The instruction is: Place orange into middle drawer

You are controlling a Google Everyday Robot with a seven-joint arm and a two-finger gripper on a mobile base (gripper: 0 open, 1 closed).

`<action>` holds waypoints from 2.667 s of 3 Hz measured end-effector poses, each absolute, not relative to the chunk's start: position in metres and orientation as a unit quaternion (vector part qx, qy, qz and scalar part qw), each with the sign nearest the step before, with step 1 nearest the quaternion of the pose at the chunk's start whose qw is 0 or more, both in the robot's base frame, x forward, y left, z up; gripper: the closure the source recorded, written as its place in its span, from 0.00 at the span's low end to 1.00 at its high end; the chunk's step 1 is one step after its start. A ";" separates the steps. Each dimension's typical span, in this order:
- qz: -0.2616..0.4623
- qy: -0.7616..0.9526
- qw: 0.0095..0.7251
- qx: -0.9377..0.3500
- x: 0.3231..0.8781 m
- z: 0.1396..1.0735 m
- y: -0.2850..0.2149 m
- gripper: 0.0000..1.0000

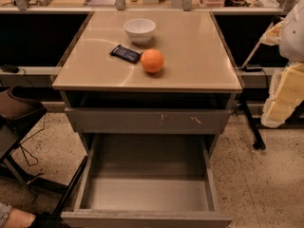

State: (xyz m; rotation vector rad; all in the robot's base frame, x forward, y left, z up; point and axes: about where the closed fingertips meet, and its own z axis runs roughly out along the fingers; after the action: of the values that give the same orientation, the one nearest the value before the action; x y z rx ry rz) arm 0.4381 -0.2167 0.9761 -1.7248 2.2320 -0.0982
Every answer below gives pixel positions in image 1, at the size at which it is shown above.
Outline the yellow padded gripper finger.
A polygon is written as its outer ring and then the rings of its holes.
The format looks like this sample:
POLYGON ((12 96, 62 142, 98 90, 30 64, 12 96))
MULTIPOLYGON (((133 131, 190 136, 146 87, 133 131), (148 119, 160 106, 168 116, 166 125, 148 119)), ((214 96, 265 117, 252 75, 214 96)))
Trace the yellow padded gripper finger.
POLYGON ((304 64, 290 63, 276 69, 269 87, 269 97, 263 106, 261 123, 277 128, 284 124, 304 101, 304 64))
POLYGON ((267 46, 279 45, 281 42, 281 28, 282 23, 271 24, 269 28, 262 34, 260 42, 267 46))

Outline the person's forearm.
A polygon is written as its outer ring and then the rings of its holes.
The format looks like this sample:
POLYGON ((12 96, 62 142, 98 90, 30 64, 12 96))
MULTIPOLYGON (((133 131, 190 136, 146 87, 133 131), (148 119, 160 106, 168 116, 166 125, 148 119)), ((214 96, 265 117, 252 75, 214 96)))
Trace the person's forearm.
POLYGON ((29 228, 36 216, 0 202, 0 228, 29 228))

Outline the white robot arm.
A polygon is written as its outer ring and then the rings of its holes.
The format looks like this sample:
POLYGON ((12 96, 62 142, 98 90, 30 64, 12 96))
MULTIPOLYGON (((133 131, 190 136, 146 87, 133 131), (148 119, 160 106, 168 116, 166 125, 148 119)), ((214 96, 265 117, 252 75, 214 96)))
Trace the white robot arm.
POLYGON ((279 45, 279 53, 288 60, 276 69, 263 106, 261 123, 277 128, 304 101, 304 0, 299 0, 287 16, 262 35, 262 43, 279 45))

